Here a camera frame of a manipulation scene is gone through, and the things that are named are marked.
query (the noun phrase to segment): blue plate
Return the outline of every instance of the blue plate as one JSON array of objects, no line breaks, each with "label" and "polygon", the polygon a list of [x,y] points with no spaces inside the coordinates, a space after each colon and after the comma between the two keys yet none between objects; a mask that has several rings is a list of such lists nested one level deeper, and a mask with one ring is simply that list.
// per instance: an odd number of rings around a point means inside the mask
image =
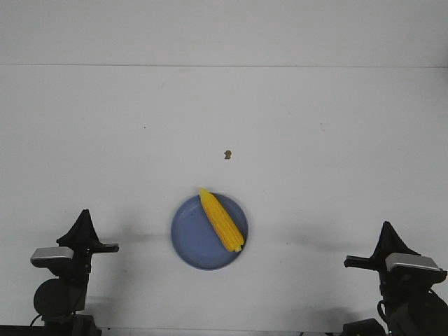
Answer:
[{"label": "blue plate", "polygon": [[[214,194],[247,239],[244,212],[229,197]],[[171,240],[177,254],[189,265],[201,270],[217,270],[235,260],[240,252],[225,249],[201,205],[199,195],[191,197],[176,212],[171,224]]]}]

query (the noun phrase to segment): corn on the cob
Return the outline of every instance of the corn on the cob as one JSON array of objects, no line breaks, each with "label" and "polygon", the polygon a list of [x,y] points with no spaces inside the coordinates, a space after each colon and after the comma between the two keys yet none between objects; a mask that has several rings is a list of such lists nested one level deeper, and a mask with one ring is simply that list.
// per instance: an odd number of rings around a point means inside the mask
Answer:
[{"label": "corn on the cob", "polygon": [[224,209],[218,199],[205,188],[199,190],[202,208],[213,226],[226,250],[230,252],[241,251],[244,238],[233,222],[229,213]]}]

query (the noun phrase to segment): plate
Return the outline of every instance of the plate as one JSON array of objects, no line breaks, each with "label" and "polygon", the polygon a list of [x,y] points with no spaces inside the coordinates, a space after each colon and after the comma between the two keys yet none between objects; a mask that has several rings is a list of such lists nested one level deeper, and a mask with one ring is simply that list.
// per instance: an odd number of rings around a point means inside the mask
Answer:
[{"label": "plate", "polygon": [[[248,225],[244,212],[229,197],[214,194],[247,240]],[[217,270],[235,260],[240,252],[225,249],[201,205],[199,195],[183,203],[171,224],[171,241],[183,261],[200,270]]]}]

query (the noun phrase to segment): corn cob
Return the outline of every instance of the corn cob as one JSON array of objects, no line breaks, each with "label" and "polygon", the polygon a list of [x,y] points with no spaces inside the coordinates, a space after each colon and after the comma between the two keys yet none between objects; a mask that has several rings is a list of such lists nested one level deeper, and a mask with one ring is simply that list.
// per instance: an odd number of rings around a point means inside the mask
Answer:
[{"label": "corn cob", "polygon": [[244,238],[229,213],[218,199],[205,188],[199,190],[202,208],[213,226],[216,234],[229,252],[241,251]]}]

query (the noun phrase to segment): yellow corn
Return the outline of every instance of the yellow corn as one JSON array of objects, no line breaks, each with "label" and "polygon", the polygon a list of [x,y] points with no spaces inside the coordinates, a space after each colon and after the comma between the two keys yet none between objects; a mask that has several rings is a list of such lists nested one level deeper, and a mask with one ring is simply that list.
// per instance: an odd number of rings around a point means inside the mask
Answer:
[{"label": "yellow corn", "polygon": [[241,251],[244,238],[229,213],[224,209],[215,195],[207,189],[201,188],[199,190],[199,196],[201,197],[202,208],[225,249],[230,252]]}]

